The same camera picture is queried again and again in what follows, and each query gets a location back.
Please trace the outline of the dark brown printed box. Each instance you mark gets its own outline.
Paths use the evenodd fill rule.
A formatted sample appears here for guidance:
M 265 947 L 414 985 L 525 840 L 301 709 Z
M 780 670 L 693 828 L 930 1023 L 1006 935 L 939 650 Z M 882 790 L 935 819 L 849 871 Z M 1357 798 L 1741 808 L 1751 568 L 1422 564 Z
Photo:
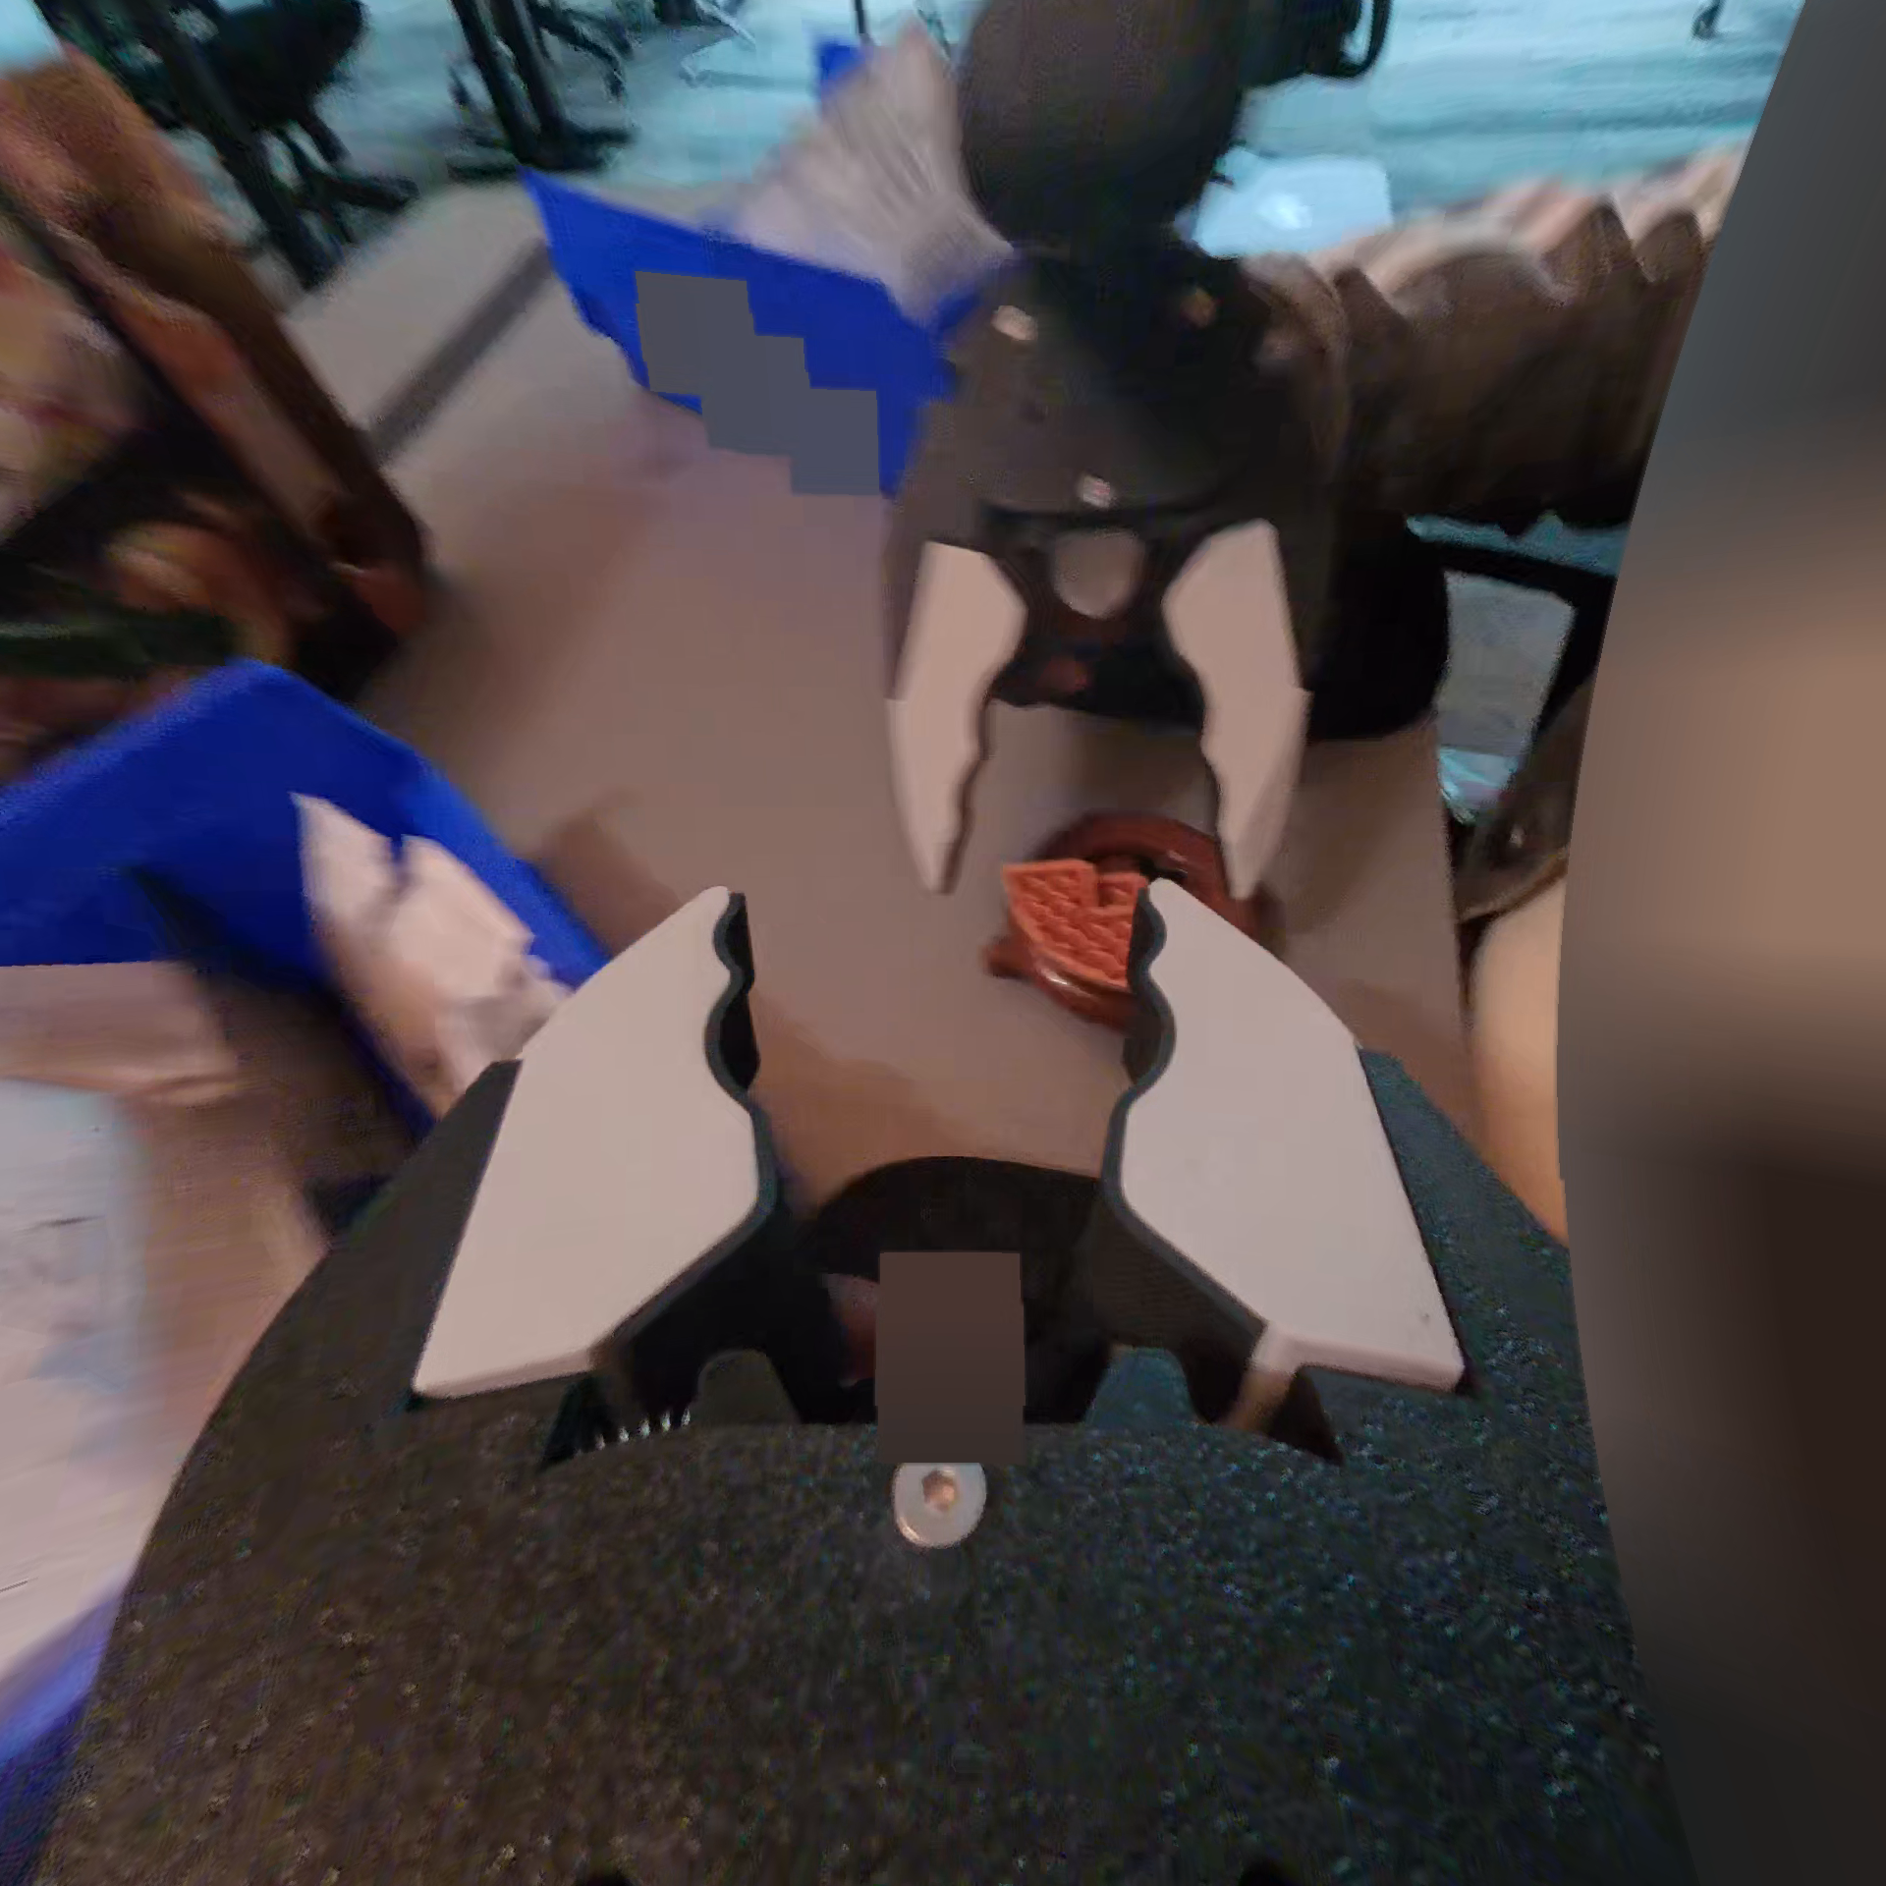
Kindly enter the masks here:
M 3 74 L 2 185 L 3 779 L 244 657 L 355 705 L 428 546 L 219 212 L 65 48 Z

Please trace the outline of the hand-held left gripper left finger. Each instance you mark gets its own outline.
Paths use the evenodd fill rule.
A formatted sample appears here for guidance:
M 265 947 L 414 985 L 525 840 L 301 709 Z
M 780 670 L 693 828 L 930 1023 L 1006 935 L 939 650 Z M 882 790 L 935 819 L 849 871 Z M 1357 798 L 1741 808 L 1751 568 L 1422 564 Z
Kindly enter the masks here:
M 707 888 L 549 1012 L 514 1063 L 421 1398 L 576 1377 L 776 1213 L 752 981 L 747 902 Z

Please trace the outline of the black desk leg frame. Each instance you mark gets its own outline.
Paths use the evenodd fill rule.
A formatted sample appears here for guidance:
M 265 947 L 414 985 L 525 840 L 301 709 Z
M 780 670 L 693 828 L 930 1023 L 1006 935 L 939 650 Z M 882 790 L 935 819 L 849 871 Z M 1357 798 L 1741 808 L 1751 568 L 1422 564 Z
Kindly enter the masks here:
M 450 2 L 448 9 L 494 124 L 485 168 L 464 158 L 457 176 L 496 176 L 501 162 L 518 172 L 588 176 L 631 143 L 627 122 L 574 115 L 549 70 L 547 43 L 556 40 L 597 64 L 605 96 L 622 102 L 627 57 L 616 38 L 601 33 L 600 15 L 552 2 Z

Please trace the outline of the torn white paper bag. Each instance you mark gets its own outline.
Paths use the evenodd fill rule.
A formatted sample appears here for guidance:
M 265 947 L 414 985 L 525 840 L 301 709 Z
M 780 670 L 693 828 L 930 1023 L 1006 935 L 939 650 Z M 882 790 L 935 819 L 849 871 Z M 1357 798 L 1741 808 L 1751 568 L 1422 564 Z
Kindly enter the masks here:
M 527 925 L 454 854 L 294 798 L 301 900 L 367 1044 L 433 1119 L 527 1048 L 571 992 Z

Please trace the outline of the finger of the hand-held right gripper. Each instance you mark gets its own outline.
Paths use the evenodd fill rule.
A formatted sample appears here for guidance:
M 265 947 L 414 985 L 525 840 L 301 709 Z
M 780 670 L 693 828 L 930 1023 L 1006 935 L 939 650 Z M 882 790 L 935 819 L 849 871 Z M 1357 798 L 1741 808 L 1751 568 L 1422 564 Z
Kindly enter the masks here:
M 1198 693 L 1221 871 L 1246 900 L 1282 846 L 1308 717 L 1278 531 L 1246 523 L 1206 540 L 1171 579 L 1162 617 Z
M 985 753 L 985 705 L 1025 625 L 1019 590 L 988 555 L 922 546 L 886 696 L 886 755 L 905 846 L 932 894 L 953 885 L 967 795 Z

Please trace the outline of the blue bin with paper bags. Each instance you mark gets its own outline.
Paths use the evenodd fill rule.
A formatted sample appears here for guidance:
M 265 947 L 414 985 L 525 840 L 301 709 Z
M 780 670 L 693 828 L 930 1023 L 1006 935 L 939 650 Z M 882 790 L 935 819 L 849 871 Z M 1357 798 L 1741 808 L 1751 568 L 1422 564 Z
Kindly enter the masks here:
M 812 38 L 811 119 L 875 44 Z M 913 321 L 868 281 L 724 231 L 754 176 L 682 213 L 538 172 L 527 192 L 576 316 L 638 387 L 693 412 L 716 449 L 786 460 L 802 493 L 891 496 L 927 407 L 952 394 L 946 345 L 999 272 L 943 316 Z

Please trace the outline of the blue bin with lego pieces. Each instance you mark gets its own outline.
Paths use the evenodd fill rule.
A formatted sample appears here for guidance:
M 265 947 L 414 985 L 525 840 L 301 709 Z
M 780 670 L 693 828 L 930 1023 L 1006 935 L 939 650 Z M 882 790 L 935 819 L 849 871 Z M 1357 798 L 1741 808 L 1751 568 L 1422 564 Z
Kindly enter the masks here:
M 256 663 L 190 682 L 3 789 L 3 968 L 161 962 L 202 939 L 244 977 L 341 1005 L 399 1108 L 430 1119 L 380 1059 L 316 947 L 296 795 L 394 843 L 441 845 L 527 925 L 533 954 L 570 991 L 603 968 L 597 939 L 440 769 Z

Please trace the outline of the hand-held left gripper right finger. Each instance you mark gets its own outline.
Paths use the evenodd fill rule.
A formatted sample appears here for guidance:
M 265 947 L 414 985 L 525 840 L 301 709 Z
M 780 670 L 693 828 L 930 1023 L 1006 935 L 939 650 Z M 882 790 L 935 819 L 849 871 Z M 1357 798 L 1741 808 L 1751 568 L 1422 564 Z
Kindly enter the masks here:
M 1100 1194 L 1237 1325 L 1219 1424 L 1273 1426 L 1303 1373 L 1456 1395 L 1468 1360 L 1343 1020 L 1168 881 L 1138 899 L 1128 973 Z

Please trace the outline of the black background office chair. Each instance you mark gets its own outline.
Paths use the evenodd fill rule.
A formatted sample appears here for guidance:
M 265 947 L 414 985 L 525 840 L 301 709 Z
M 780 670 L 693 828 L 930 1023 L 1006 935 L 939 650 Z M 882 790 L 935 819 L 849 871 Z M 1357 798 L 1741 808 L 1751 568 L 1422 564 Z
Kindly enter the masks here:
M 271 251 L 313 289 L 359 238 L 418 199 L 394 172 L 365 172 L 323 98 L 365 35 L 355 2 L 36 2 L 63 48 L 94 61 L 153 126 L 207 145 L 250 212 L 248 251 Z

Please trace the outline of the person's beige shirt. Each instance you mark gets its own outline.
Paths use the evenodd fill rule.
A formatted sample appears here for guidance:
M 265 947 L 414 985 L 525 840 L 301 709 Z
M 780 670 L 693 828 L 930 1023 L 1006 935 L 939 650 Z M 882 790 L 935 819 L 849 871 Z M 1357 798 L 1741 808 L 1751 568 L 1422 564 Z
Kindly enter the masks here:
M 1468 965 L 1477 1148 L 1555 1242 L 1567 1242 L 1557 1119 L 1565 889 L 1565 881 L 1549 883 L 1494 916 Z

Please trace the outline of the grey mesh office chair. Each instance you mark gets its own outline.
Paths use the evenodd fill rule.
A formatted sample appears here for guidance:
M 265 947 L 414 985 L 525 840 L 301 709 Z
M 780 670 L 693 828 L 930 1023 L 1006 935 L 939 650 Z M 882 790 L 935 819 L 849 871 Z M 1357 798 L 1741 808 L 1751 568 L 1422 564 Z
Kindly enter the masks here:
M 1622 531 L 1541 520 L 1521 534 L 1420 519 L 1446 574 L 1443 748 L 1520 758 L 1589 682 L 1605 642 Z

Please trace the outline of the round brown orange lego build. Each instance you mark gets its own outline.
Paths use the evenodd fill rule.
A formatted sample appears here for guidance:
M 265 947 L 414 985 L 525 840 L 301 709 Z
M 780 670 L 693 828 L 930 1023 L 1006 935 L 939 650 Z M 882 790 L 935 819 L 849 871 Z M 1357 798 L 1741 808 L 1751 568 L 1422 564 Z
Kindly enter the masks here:
M 1210 835 L 1168 815 L 1104 810 L 1003 865 L 1006 918 L 983 947 L 983 971 L 1031 983 L 1082 1022 L 1123 1031 L 1136 1009 L 1127 973 L 1136 908 L 1153 881 L 1173 883 L 1266 947 L 1282 936 L 1264 889 L 1233 895 Z

